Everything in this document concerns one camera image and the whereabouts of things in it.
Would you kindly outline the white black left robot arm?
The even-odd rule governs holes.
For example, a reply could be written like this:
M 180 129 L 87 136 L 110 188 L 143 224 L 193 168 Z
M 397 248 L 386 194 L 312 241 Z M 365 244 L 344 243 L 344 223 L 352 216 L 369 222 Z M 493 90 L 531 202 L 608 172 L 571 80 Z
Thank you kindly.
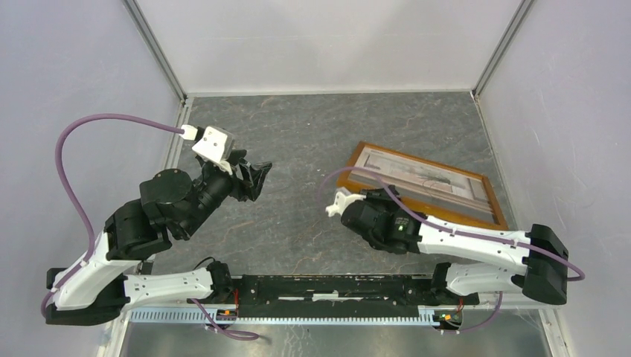
M 230 154 L 233 173 L 200 161 L 191 178 L 167 169 L 140 184 L 138 199 L 125 203 L 107 220 L 93 252 L 71 268 L 47 273 L 50 292 L 42 314 L 49 325 L 95 326 L 113 321 L 139 306 L 173 300 L 225 303 L 234 294 L 228 266 L 213 261 L 178 274 L 129 274 L 129 270 L 190 239 L 227 198 L 254 201 L 261 193 L 271 162 L 252 164 L 246 151 Z

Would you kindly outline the wooden picture frame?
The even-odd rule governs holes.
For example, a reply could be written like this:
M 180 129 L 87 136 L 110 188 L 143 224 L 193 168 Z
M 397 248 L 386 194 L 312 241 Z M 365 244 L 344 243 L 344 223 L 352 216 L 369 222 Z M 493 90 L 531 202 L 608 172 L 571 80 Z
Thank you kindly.
M 475 176 L 477 178 L 480 178 L 483 183 L 484 183 L 484 187 L 485 190 L 487 191 L 487 195 L 488 198 L 490 199 L 490 204 L 491 207 L 493 209 L 493 216 L 494 216 L 494 220 L 492 222 L 485 222 L 479 219 L 474 219 L 470 216 L 466 216 L 466 215 L 462 215 L 459 213 L 456 213 L 454 211 L 450 211 L 450 210 L 446 210 L 443 208 L 439 208 L 435 205 L 431 205 L 428 203 L 423 203 L 423 202 L 417 202 L 415 200 L 411 200 L 411 199 L 407 199 L 407 198 L 403 198 L 400 196 L 399 197 L 401 199 L 401 201 L 407 205 L 411 210 L 414 210 L 416 212 L 421 212 L 424 213 L 426 215 L 432 215 L 432 216 L 436 216 L 437 218 L 449 221 L 449 222 L 454 222 L 454 223 L 458 223 L 458 224 L 462 224 L 462 225 L 471 225 L 474 227 L 480 227 L 480 228 L 487 228 L 487 229 L 493 229 L 493 230 L 507 230 L 508 229 L 508 224 L 507 221 L 504 217 L 504 214 L 502 213 L 502 209 L 500 208 L 499 205 L 499 201 L 496 198 L 496 194 L 493 191 L 492 185 L 490 183 L 490 180 L 488 177 L 482 175 L 482 174 L 478 174 L 478 173 L 473 173 L 470 171 L 466 171 L 466 170 L 462 170 L 459 169 L 457 167 L 451 167 L 448 166 L 446 164 L 442 164 L 442 163 L 438 163 L 436 161 L 430 161 L 428 159 L 425 158 L 420 158 L 417 156 L 413 156 L 413 155 L 409 155 L 409 154 L 405 154 L 402 152 L 397 152 L 394 151 L 392 149 L 387 149 L 385 147 L 380 147 L 377 146 L 376 144 L 369 144 L 367 142 L 361 141 L 358 143 L 356 149 L 353 151 L 353 154 L 351 155 L 349 161 L 347 162 L 347 165 L 349 167 L 354 167 L 356 170 L 357 168 L 355 166 L 353 166 L 353 164 L 355 163 L 357 157 L 359 156 L 360 152 L 362 151 L 363 147 L 373 147 L 373 148 L 377 148 L 380 150 L 384 150 L 386 152 L 392 152 L 394 154 L 397 155 L 402 155 L 408 158 L 412 158 L 418 161 L 424 161 L 426 163 L 429 164 L 433 164 L 435 166 L 438 167 L 443 167 L 443 168 L 447 168 L 448 170 L 453 170 L 453 171 L 457 171 L 460 173 L 464 173 L 467 175 L 471 175 L 471 176 Z M 375 186 L 367 186 L 367 185 L 363 185 L 360 184 L 358 182 L 354 182 L 351 181 L 348 176 L 350 174 L 352 170 L 349 170 L 347 172 L 344 172 L 342 174 L 339 175 L 339 177 L 337 178 L 337 182 L 336 182 L 336 186 L 337 187 L 345 187 L 348 190 L 350 190 L 352 193 L 359 193 L 360 190 L 363 189 L 372 189 L 372 188 L 379 188 L 380 185 L 378 183 L 378 185 Z

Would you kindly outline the aluminium toothed rail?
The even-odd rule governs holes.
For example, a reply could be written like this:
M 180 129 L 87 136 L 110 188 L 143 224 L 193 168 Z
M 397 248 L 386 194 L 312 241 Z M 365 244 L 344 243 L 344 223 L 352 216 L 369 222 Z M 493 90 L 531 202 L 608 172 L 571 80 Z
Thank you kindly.
M 338 326 L 422 326 L 438 327 L 432 309 L 419 309 L 411 317 L 346 317 L 346 318 L 297 318 L 297 317 L 227 317 L 218 308 L 207 307 L 205 311 L 197 307 L 141 307 L 129 314 L 133 323 L 147 324 L 209 324 L 211 316 L 216 324 L 255 324 L 255 325 L 338 325 Z

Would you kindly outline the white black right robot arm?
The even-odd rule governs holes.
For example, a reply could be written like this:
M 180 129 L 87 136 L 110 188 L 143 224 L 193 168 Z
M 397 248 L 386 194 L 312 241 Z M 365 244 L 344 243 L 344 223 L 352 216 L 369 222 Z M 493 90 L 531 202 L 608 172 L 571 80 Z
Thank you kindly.
M 567 302 L 568 250 L 546 225 L 498 231 L 448 222 L 412 211 L 391 189 L 340 188 L 325 210 L 375 250 L 466 259 L 436 267 L 429 291 L 438 303 L 482 292 L 519 292 L 556 306 Z

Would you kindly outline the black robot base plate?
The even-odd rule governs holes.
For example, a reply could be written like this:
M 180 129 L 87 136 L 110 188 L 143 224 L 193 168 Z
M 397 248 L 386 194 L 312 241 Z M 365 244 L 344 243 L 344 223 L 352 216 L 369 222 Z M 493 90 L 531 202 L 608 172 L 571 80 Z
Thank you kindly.
M 421 306 L 475 306 L 421 275 L 243 275 L 206 303 L 237 306 L 241 318 L 403 318 Z

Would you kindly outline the glossy plant photo print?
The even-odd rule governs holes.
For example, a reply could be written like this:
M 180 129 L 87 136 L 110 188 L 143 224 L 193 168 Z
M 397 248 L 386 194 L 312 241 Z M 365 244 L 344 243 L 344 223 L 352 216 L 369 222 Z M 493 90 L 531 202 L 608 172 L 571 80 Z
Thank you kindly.
M 392 152 L 363 147 L 348 178 L 367 186 L 378 182 L 367 173 L 378 174 L 395 186 L 401 197 L 428 203 L 485 222 L 494 220 L 493 209 L 480 178 L 438 167 Z

